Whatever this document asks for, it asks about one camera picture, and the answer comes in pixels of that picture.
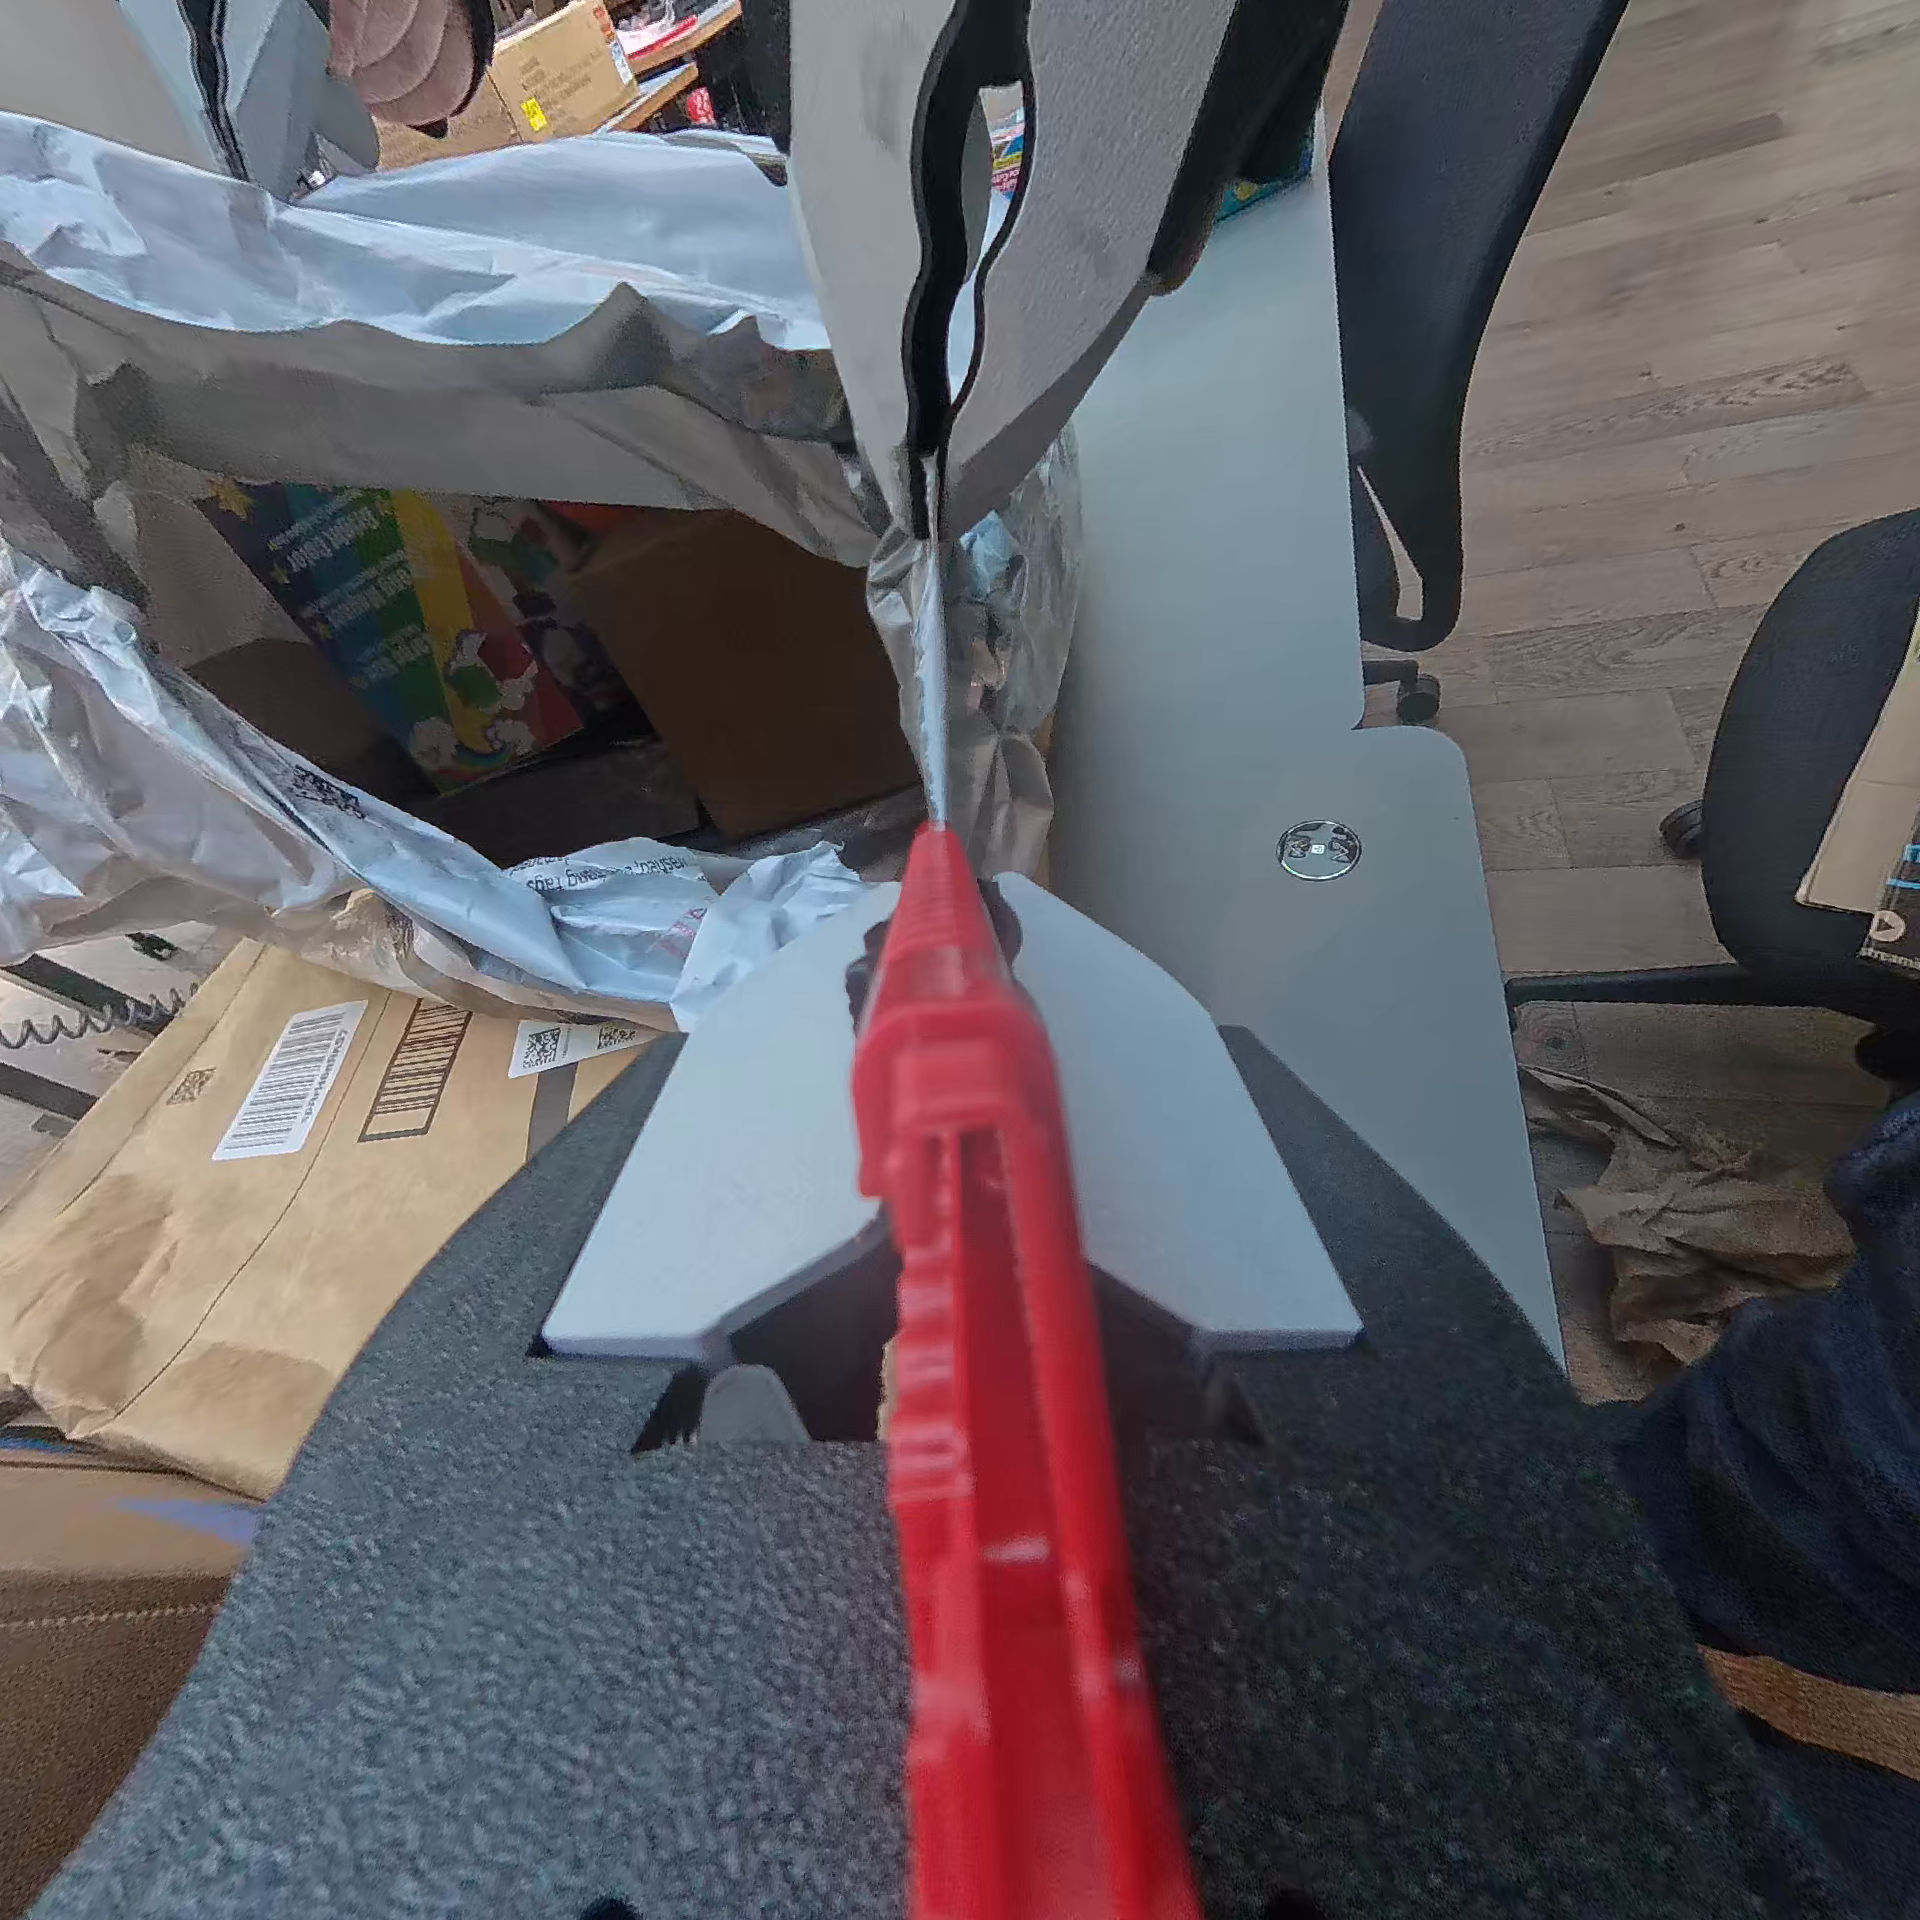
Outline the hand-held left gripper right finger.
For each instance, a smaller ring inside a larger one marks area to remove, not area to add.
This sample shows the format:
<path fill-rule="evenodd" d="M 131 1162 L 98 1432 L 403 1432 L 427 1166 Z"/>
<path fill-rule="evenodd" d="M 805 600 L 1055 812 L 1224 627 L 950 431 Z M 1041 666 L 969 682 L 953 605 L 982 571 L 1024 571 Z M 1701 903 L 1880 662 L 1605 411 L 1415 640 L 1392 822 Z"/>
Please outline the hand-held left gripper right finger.
<path fill-rule="evenodd" d="M 998 887 L 1061 1078 L 1091 1263 L 1199 1357 L 1349 1348 L 1360 1316 L 1203 1000 L 1034 880 Z"/>

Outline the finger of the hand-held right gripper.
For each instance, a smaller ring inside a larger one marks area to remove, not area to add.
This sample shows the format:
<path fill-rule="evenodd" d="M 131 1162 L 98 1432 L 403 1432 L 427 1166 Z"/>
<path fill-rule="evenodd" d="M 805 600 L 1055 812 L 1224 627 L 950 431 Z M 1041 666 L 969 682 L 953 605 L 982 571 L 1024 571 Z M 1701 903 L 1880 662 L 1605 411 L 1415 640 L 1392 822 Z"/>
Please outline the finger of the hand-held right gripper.
<path fill-rule="evenodd" d="M 1002 504 L 1147 300 L 1147 259 L 1235 2 L 1029 5 L 1024 168 L 974 276 L 974 358 L 945 446 L 945 527 Z"/>
<path fill-rule="evenodd" d="M 1029 5 L 795 2 L 790 173 L 856 443 L 891 519 L 957 538 L 969 500 L 952 450 L 971 379 L 991 251 L 984 88 L 1032 79 Z"/>

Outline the red utility knife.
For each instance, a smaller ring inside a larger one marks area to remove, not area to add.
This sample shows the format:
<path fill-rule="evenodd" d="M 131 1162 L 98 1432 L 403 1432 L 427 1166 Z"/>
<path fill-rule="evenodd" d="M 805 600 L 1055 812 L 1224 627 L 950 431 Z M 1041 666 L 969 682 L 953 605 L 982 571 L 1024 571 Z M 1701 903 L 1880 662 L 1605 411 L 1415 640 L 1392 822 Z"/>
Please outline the red utility knife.
<path fill-rule="evenodd" d="M 901 1271 L 888 1500 L 906 1910 L 1195 1918 L 1061 1083 L 965 843 L 920 828 L 856 1026 L 858 1184 Z"/>

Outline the grey plastic mailer bag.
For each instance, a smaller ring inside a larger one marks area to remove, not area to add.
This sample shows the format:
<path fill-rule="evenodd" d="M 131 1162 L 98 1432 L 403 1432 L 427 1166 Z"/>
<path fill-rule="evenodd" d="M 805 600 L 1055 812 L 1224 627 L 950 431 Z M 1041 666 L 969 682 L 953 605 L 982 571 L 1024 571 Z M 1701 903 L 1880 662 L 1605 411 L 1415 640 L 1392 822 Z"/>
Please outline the grey plastic mailer bag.
<path fill-rule="evenodd" d="M 43 524 L 187 478 L 744 512 L 867 571 L 915 731 L 923 562 L 874 488 L 765 140 L 587 135 L 303 204 L 5 115 L 5 422 L 78 468 Z M 5 527 L 5 955 L 184 920 L 325 944 L 362 894 L 453 976 L 670 1018 L 669 882 L 544 901 L 323 775 L 150 651 L 88 562 Z"/>

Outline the blue colourful box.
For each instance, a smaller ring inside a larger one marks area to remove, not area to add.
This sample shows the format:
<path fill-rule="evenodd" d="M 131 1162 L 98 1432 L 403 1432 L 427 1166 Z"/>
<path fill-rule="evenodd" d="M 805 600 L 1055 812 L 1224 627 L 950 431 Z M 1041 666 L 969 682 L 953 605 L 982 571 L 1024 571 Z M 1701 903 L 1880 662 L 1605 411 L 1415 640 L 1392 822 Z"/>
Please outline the blue colourful box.
<path fill-rule="evenodd" d="M 1216 204 L 1216 221 L 1224 224 L 1235 214 L 1288 195 L 1313 176 L 1323 147 L 1327 122 L 1317 116 L 1307 130 L 1280 158 L 1257 173 L 1237 173 L 1222 187 Z"/>

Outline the black mesh office chair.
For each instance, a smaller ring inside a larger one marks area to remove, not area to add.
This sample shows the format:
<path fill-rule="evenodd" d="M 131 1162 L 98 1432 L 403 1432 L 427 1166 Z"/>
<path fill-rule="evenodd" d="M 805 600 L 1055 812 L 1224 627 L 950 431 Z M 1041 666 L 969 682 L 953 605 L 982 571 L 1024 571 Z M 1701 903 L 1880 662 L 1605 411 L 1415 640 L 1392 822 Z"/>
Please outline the black mesh office chair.
<path fill-rule="evenodd" d="M 1329 186 L 1368 687 L 1442 707 L 1463 589 L 1462 435 L 1483 332 L 1625 2 L 1387 2 Z"/>

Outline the cardboard box with yellow label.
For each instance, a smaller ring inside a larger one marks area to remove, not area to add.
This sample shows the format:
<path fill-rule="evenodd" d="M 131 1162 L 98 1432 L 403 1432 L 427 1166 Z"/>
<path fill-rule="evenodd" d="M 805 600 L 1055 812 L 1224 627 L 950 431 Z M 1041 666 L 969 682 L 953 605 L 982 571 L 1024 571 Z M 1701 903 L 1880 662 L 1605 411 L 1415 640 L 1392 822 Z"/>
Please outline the cardboard box with yellow label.
<path fill-rule="evenodd" d="M 445 135 L 378 125 L 378 168 L 585 136 L 635 107 L 640 83 L 603 5 L 565 5 L 497 45 Z"/>

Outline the brown paper mailer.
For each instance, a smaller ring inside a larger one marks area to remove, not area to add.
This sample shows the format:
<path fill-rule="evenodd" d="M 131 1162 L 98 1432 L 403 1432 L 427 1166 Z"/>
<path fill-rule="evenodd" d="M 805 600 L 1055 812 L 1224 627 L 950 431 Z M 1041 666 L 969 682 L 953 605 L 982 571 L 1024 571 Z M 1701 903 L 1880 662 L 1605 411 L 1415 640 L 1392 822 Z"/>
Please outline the brown paper mailer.
<path fill-rule="evenodd" d="M 425 1262 L 662 1038 L 235 946 L 8 1199 L 5 1396 L 267 1496 Z"/>

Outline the plain cardboard box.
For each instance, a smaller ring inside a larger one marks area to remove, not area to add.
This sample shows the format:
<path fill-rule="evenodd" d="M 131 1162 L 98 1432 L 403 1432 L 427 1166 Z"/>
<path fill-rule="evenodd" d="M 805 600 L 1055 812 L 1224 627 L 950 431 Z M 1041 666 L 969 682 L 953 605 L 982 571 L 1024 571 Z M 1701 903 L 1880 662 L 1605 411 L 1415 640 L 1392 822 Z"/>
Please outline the plain cardboard box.
<path fill-rule="evenodd" d="M 920 787 L 864 570 L 739 512 L 635 509 L 567 599 L 730 842 Z"/>

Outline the crumpled brown paper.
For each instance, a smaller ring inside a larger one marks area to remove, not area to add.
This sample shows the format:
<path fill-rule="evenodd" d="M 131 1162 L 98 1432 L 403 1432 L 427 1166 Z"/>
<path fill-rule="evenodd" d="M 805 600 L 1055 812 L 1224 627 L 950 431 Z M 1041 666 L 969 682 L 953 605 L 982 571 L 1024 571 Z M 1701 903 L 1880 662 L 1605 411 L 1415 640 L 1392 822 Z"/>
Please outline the crumpled brown paper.
<path fill-rule="evenodd" d="M 1527 1132 L 1571 1147 L 1552 1210 L 1608 1271 L 1603 1324 L 1670 1368 L 1703 1360 L 1743 1308 L 1832 1292 L 1856 1248 L 1817 1175 L 1571 1072 L 1521 1068 Z"/>

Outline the rainbow printed box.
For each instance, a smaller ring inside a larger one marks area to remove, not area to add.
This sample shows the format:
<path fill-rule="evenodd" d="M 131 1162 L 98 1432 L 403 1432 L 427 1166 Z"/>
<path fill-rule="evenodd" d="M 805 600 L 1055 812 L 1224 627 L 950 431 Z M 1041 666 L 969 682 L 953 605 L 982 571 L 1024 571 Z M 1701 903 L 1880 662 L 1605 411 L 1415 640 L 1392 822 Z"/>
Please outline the rainbow printed box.
<path fill-rule="evenodd" d="M 638 717 L 550 502 L 211 478 L 198 508 L 440 794 Z"/>

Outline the person's dark blue clothing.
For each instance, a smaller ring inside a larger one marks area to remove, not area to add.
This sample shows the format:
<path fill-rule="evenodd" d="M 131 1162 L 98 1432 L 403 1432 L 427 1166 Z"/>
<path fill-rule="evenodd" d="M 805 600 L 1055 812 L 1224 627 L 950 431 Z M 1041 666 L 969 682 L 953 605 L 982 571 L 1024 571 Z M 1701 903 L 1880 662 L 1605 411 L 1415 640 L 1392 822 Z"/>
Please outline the person's dark blue clothing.
<path fill-rule="evenodd" d="M 1699 1659 L 1918 1682 L 1918 1099 L 1832 1172 L 1839 1284 L 1749 1303 L 1642 1404 L 1601 1408 Z"/>

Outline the black metal bar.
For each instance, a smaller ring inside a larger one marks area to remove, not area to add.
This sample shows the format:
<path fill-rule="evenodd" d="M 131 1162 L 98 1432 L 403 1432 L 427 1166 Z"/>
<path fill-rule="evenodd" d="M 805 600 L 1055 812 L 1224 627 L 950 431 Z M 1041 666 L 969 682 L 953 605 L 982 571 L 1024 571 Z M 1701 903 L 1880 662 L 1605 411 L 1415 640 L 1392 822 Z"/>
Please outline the black metal bar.
<path fill-rule="evenodd" d="M 8 1112 L 62 1132 L 181 1015 L 202 967 L 155 932 L 38 951 L 2 967 Z"/>

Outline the black office chair with cardboard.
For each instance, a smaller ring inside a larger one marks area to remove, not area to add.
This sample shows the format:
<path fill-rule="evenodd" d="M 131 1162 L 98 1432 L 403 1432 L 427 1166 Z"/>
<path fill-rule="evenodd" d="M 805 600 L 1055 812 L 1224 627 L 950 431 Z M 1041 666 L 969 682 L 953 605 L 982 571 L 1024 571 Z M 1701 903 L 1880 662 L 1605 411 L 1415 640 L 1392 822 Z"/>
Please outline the black office chair with cardboard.
<path fill-rule="evenodd" d="M 1915 1094 L 1915 973 L 1862 958 L 1866 915 L 1795 895 L 1896 687 L 1915 594 L 1918 512 L 1901 512 L 1821 544 L 1766 610 L 1697 806 L 1697 864 L 1726 960 L 1511 976 L 1511 1024 L 1529 1003 L 1826 1010 L 1866 1024 L 1856 1062 L 1890 1099 Z"/>

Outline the large brown cardboard box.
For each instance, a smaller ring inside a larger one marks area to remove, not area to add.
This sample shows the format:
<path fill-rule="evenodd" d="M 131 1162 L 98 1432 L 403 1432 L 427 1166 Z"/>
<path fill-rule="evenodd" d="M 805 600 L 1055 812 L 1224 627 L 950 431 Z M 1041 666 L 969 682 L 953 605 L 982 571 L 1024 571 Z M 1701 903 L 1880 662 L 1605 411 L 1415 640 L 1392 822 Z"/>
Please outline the large brown cardboard box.
<path fill-rule="evenodd" d="M 81 1845 L 202 1655 L 261 1501 L 2 1436 L 2 1916 Z"/>

